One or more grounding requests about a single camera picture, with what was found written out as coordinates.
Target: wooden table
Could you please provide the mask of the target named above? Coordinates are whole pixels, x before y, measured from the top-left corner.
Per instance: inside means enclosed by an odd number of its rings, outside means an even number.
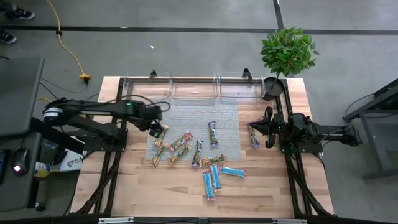
[[[120,77],[104,77],[100,101],[116,97]],[[301,78],[287,79],[294,113],[311,116],[304,82]],[[142,93],[145,85],[134,87],[133,93]],[[152,86],[157,93],[168,94],[167,86]],[[285,159],[279,144],[266,149],[266,136],[257,133],[260,148],[252,149],[246,123],[263,116],[266,106],[275,102],[261,100],[257,105],[238,105],[242,160],[225,162],[228,167],[246,169],[247,177],[222,176],[222,191],[215,201],[207,201],[202,172],[193,170],[190,161],[178,161],[170,167],[162,161],[156,169],[145,160],[147,132],[129,125],[126,151],[122,154],[114,195],[112,215],[136,217],[293,217],[292,199]],[[97,117],[97,121],[110,121]],[[78,210],[94,192],[100,179],[103,152],[95,152],[84,160],[76,186],[71,212]],[[331,199],[321,162],[311,154],[303,154],[307,184],[326,210],[333,213]],[[302,193],[300,208],[304,211]]]

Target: green leaves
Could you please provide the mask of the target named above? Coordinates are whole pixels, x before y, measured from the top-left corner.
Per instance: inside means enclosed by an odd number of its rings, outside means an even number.
[[[303,35],[303,30],[295,27],[268,34],[262,44],[260,54],[263,55],[264,67],[270,68],[270,72],[276,74],[302,73],[305,69],[315,66],[311,51],[319,55],[312,37]]]

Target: concrete floor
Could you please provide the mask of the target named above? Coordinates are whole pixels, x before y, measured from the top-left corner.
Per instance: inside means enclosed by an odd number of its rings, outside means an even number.
[[[33,9],[37,15],[36,20],[25,24],[55,24],[45,1],[19,0],[18,3]],[[272,0],[53,0],[53,3],[62,24],[71,26],[277,27]],[[398,29],[395,0],[280,0],[280,8],[285,26]],[[2,19],[0,23],[14,22]],[[70,90],[84,88],[78,79],[76,63],[59,46],[54,32],[11,32],[19,41],[15,45],[0,45],[0,55],[10,58],[41,55],[46,59],[43,77]],[[76,53],[93,79],[80,94],[48,86],[57,96],[85,99],[99,92],[105,75],[147,75],[156,70],[159,74],[178,72],[200,76],[240,72],[247,67],[269,76],[259,56],[261,40],[265,38],[266,34],[64,32],[64,43]],[[352,101],[397,78],[396,35],[314,35],[313,39],[322,55],[317,57],[317,66],[300,77],[305,80],[313,119],[320,124],[343,124],[341,117]],[[52,99],[41,87],[38,96]],[[36,116],[41,117],[44,105],[37,103]],[[354,124],[362,131],[361,125]],[[398,178],[367,182],[361,178],[376,171],[366,140],[355,148],[335,142],[328,144],[323,158],[337,215],[386,222],[398,220]],[[72,196],[76,177],[76,173],[64,174],[50,181],[46,211],[3,213],[0,219],[20,218],[21,214],[24,217],[61,215]]]

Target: sneaker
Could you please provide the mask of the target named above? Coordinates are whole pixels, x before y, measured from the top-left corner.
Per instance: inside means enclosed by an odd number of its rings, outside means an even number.
[[[6,44],[13,44],[15,41],[17,41],[17,37],[14,37],[4,30],[0,30],[0,40]]]
[[[15,11],[6,12],[6,16],[10,19],[33,19],[35,14],[33,12],[25,11],[23,9],[17,8]]]

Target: black pot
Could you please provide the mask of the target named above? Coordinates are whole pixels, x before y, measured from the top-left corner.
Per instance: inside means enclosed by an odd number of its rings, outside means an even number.
[[[262,96],[263,100],[271,101],[279,96],[281,93],[283,93],[284,84],[279,79],[276,81],[274,87],[271,88],[271,86],[274,84],[275,79],[275,77],[268,77],[264,79],[264,88],[266,90],[264,96]]]

